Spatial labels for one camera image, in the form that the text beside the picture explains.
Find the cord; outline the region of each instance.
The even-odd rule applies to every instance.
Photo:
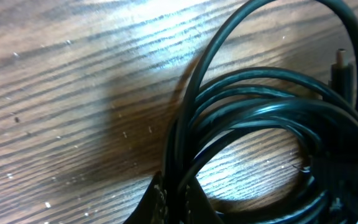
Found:
[[[324,83],[298,72],[272,67],[236,70],[200,88],[201,81],[220,46],[233,29],[251,12],[273,0],[250,0],[241,6],[217,31],[206,47],[188,84],[177,118],[171,125],[163,156],[163,184],[170,208],[169,223],[183,215],[183,194],[188,182],[220,150],[246,134],[267,128],[293,133],[309,156],[358,151],[358,21],[340,0],[318,0],[330,8],[344,24],[356,56],[356,106],[350,101],[352,82],[338,94]],[[294,93],[263,85],[232,85],[252,78],[277,78],[309,88],[322,100],[302,98]],[[202,114],[213,103],[235,95],[258,95],[237,100]],[[228,131],[208,145],[221,133]],[[218,213],[224,223],[341,223],[349,220],[344,210],[332,210],[335,201],[327,190],[317,186],[311,174],[284,200],[256,212]]]

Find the wood grain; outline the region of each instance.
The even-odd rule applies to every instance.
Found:
[[[0,0],[0,223],[122,223],[160,168],[167,124],[236,0]],[[358,16],[358,0],[346,1]],[[289,68],[327,82],[339,19],[277,1],[229,36],[205,80]],[[302,91],[271,79],[249,82]],[[219,153],[198,178],[220,211],[287,194],[294,138],[269,129]]]

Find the wooden surface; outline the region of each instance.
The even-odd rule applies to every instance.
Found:
[[[244,2],[0,0],[0,223],[122,223],[160,168],[197,57]],[[358,16],[358,0],[346,2]],[[239,25],[205,80],[268,65],[327,82],[341,47],[349,39],[328,9],[277,1]],[[292,164],[292,136],[266,130],[198,178],[218,210],[252,209],[291,189]]]

